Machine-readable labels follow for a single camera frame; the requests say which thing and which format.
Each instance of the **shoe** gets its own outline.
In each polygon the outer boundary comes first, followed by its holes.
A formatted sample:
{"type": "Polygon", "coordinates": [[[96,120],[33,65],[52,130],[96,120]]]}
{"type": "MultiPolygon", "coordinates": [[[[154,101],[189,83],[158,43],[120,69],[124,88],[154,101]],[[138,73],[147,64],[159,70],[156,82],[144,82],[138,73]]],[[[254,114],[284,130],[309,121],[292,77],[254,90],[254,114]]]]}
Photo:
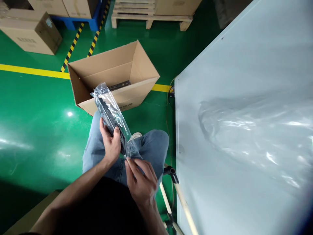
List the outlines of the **shoe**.
{"type": "Polygon", "coordinates": [[[139,138],[139,137],[141,137],[141,136],[142,136],[142,134],[141,134],[140,132],[136,132],[136,133],[134,133],[134,134],[131,136],[131,138],[129,139],[129,141],[134,140],[134,139],[137,139],[137,138],[139,138]]]}

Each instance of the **leg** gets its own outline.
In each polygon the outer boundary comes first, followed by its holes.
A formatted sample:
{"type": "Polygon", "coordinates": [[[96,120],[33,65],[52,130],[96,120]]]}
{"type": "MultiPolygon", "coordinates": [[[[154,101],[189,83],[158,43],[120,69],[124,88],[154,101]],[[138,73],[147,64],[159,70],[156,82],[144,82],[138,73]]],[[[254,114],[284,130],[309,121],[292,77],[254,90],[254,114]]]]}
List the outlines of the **leg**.
{"type": "Polygon", "coordinates": [[[65,20],[64,24],[68,30],[76,30],[74,22],[71,20],[65,20]]]}
{"type": "Polygon", "coordinates": [[[117,19],[111,16],[112,28],[117,28],[117,19]]]}
{"type": "Polygon", "coordinates": [[[91,31],[94,31],[94,32],[98,31],[99,25],[98,25],[97,20],[94,20],[94,19],[89,20],[89,27],[91,31]]]}
{"type": "MultiPolygon", "coordinates": [[[[137,144],[141,157],[151,163],[158,178],[159,186],[162,181],[164,163],[169,147],[169,136],[165,131],[152,130],[133,141],[137,144]]],[[[123,164],[120,182],[127,186],[125,164],[123,164]]]]}
{"type": "MultiPolygon", "coordinates": [[[[105,155],[99,123],[100,113],[97,111],[92,119],[87,146],[82,157],[83,173],[97,165],[105,155]]],[[[105,176],[117,181],[121,175],[123,164],[124,162],[119,158],[111,169],[105,174],[105,176]]]]}
{"type": "Polygon", "coordinates": [[[153,20],[147,20],[146,29],[151,29],[152,23],[153,23],[153,20]]]}
{"type": "Polygon", "coordinates": [[[191,24],[191,21],[183,21],[179,23],[180,31],[186,31],[191,24]]]}

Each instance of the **wooden pallet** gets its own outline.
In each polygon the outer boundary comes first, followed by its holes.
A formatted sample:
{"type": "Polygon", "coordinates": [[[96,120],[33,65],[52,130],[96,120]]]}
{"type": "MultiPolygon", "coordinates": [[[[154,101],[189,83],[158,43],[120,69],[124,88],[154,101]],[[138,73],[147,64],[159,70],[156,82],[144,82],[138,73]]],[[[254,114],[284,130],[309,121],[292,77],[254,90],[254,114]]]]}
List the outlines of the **wooden pallet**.
{"type": "Polygon", "coordinates": [[[146,29],[150,29],[153,21],[180,21],[180,31],[186,31],[190,26],[192,16],[161,16],[154,15],[154,0],[116,0],[111,17],[112,28],[117,28],[118,19],[145,20],[146,29]]]}

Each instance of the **light blue jeans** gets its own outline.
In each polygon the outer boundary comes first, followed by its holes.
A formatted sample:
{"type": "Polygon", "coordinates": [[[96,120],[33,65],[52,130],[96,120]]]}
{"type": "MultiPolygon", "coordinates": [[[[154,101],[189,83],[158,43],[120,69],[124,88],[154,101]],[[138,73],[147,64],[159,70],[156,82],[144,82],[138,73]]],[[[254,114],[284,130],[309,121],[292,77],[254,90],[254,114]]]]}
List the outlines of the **light blue jeans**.
{"type": "MultiPolygon", "coordinates": [[[[99,123],[100,113],[97,111],[92,119],[87,146],[82,157],[83,173],[97,165],[105,155],[99,123]]],[[[151,163],[158,178],[159,185],[162,180],[164,162],[169,147],[169,136],[165,131],[152,130],[132,141],[137,144],[141,157],[151,163]]],[[[124,160],[118,158],[116,163],[114,163],[104,176],[127,186],[124,160]]]]}

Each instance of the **yellow and black striped tape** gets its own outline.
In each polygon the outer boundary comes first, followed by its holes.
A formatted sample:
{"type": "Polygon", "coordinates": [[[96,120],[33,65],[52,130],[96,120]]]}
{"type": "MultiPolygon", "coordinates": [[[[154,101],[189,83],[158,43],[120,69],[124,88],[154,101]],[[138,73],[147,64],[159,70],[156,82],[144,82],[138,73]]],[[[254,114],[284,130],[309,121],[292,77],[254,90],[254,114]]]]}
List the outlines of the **yellow and black striped tape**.
{"type": "Polygon", "coordinates": [[[91,43],[91,47],[90,47],[90,49],[89,49],[89,52],[88,52],[87,57],[92,56],[92,53],[94,52],[94,49],[95,49],[96,43],[97,43],[97,41],[98,41],[98,37],[99,37],[100,31],[101,31],[101,29],[102,29],[102,26],[103,26],[103,23],[104,23],[104,20],[105,20],[105,17],[106,17],[107,14],[108,14],[109,7],[110,7],[110,0],[108,0],[107,5],[105,6],[105,10],[104,10],[104,14],[103,14],[103,19],[102,19],[102,21],[101,21],[101,25],[100,25],[99,31],[97,31],[96,34],[95,34],[94,40],[93,40],[93,42],[91,43]]]}
{"type": "Polygon", "coordinates": [[[77,33],[76,33],[75,39],[74,39],[74,41],[73,41],[73,43],[72,43],[72,45],[71,45],[71,48],[69,49],[69,52],[68,52],[68,54],[67,54],[67,56],[66,56],[66,58],[65,58],[65,60],[64,60],[63,65],[62,65],[61,72],[64,72],[65,69],[66,69],[66,66],[67,66],[67,64],[68,64],[68,62],[69,62],[69,59],[70,59],[72,53],[73,53],[73,50],[74,50],[74,48],[75,48],[75,46],[76,46],[76,43],[77,43],[77,41],[78,41],[78,39],[79,39],[79,35],[81,34],[84,25],[85,25],[84,23],[81,23],[81,25],[80,25],[80,27],[79,27],[77,33]]]}

